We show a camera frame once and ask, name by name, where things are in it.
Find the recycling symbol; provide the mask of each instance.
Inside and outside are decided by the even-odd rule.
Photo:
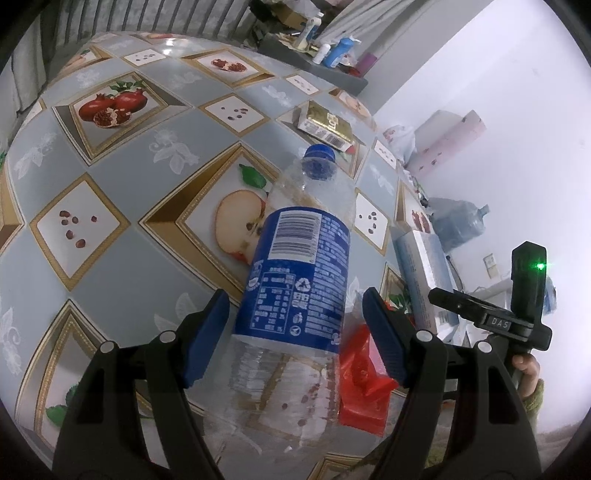
[[[307,278],[301,278],[297,282],[295,282],[295,287],[299,291],[310,291],[310,280]]]

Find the gold box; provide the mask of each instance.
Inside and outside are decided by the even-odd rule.
[[[310,100],[302,107],[297,126],[300,130],[341,152],[353,145],[353,131],[349,122],[330,113],[314,100]]]

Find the wall outlet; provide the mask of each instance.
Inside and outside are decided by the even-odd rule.
[[[495,256],[493,254],[487,255],[485,258],[483,258],[483,260],[487,269],[496,265]]]
[[[488,273],[488,278],[495,278],[499,276],[499,270],[496,267],[496,260],[493,254],[487,255],[484,260],[484,265],[486,267],[486,272]]]

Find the table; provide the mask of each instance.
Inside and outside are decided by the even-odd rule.
[[[240,220],[217,218],[217,207],[265,198],[304,154],[314,141],[293,120],[310,99],[352,124],[355,152],[337,163],[389,225],[400,179],[371,117],[280,61],[204,39],[98,34],[43,92],[0,174],[0,398],[48,464],[72,388],[105,339],[148,342],[219,287],[235,315],[249,267],[232,255],[235,239],[214,237],[216,222]],[[402,288],[387,228],[372,239],[352,232],[348,285],[348,310],[369,286],[385,298]],[[215,393],[230,329],[187,392],[196,417]],[[139,387],[138,402],[149,417]],[[393,418],[401,405],[393,395]],[[340,428],[318,446],[318,465],[303,459],[284,478],[328,478],[380,440]],[[154,443],[153,421],[145,435]],[[248,467],[251,452],[221,455],[227,478],[264,478]]]

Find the human hand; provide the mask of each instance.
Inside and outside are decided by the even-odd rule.
[[[531,353],[525,355],[514,355],[511,359],[513,366],[523,373],[517,393],[523,400],[529,397],[534,391],[540,379],[540,364]]]

